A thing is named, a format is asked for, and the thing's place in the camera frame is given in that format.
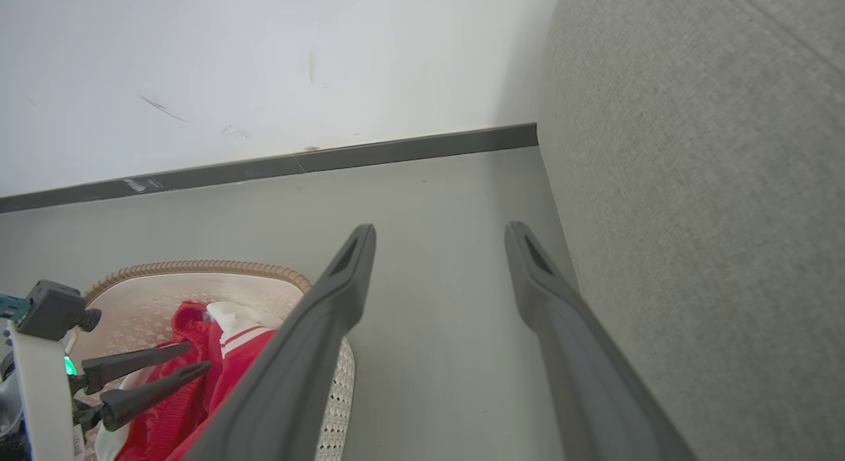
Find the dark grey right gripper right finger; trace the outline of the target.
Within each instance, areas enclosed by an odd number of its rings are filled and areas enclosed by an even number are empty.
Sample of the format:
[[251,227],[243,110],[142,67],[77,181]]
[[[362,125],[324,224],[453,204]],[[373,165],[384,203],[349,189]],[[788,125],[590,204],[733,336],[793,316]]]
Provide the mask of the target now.
[[505,251],[523,322],[537,335],[566,461],[696,461],[595,314],[522,221]]

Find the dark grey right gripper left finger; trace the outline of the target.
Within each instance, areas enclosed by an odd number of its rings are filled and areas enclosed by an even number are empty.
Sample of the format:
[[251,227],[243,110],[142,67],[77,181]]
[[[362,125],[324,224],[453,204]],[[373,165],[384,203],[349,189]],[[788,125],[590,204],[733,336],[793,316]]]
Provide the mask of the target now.
[[362,318],[375,253],[376,229],[357,226],[185,461],[314,461],[341,342]]

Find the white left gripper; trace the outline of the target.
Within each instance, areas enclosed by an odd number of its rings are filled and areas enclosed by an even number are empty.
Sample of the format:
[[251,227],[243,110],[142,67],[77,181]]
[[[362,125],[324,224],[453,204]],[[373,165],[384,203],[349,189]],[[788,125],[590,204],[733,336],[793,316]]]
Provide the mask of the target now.
[[[22,334],[8,323],[10,355],[15,368],[7,383],[7,433],[23,431],[27,461],[86,461],[86,440],[73,422],[75,394],[97,394],[105,385],[147,367],[157,367],[186,355],[190,343],[144,349],[81,362],[82,373],[67,380],[67,350],[75,346],[81,330],[73,328],[54,341]],[[100,422],[117,431],[209,371],[203,361],[180,368],[171,376],[131,389],[100,395]]]

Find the red garment with white trim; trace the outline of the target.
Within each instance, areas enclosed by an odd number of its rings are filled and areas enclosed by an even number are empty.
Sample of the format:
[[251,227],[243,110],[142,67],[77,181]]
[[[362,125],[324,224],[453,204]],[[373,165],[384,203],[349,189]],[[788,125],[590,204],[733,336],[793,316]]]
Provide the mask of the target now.
[[281,323],[272,314],[235,302],[182,302],[172,317],[172,338],[160,347],[190,343],[191,349],[129,374],[120,388],[158,382],[203,361],[209,362],[208,373],[129,425],[114,432],[100,428],[94,443],[97,461],[182,461]]

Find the cream perforated laundry basket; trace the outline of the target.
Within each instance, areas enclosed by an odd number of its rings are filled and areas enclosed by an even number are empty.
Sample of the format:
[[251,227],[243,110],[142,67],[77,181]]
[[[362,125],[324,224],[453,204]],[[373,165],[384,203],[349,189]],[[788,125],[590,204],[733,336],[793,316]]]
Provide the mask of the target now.
[[[235,302],[284,322],[309,289],[310,281],[293,269],[234,260],[177,260],[121,269],[88,291],[88,305],[99,308],[102,319],[90,334],[81,331],[69,358],[81,367],[87,359],[156,349],[171,340],[172,317],[184,301]],[[125,377],[107,383],[105,390],[121,389]],[[86,461],[97,461],[99,430],[87,434]]]

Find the grey fabric sofa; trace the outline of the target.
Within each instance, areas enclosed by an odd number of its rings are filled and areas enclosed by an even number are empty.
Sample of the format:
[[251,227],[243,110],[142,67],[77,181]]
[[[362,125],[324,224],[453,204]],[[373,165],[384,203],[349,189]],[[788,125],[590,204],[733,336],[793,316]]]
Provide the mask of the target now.
[[701,460],[845,461],[845,0],[558,0],[580,293]]

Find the dark grey wall baseboard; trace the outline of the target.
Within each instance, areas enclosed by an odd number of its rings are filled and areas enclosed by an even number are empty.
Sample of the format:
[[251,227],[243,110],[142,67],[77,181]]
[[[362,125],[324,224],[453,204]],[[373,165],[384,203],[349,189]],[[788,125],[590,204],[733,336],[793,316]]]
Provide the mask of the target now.
[[238,184],[257,179],[506,151],[537,145],[537,125],[522,124],[328,150],[302,151],[287,156],[193,167],[3,197],[0,198],[0,215],[52,206]]

